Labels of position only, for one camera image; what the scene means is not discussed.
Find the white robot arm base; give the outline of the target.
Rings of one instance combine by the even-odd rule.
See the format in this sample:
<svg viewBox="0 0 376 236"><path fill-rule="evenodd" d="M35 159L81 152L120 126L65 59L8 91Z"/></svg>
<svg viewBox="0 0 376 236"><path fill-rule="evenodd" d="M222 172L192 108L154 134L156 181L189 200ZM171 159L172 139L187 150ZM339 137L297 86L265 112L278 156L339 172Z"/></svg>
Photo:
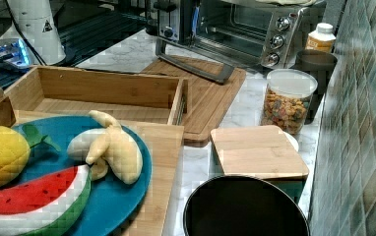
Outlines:
<svg viewBox="0 0 376 236"><path fill-rule="evenodd" d="M55 65L66 58L49 0L3 0L11 26L0 40L20 38L29 50L31 62Z"/></svg>

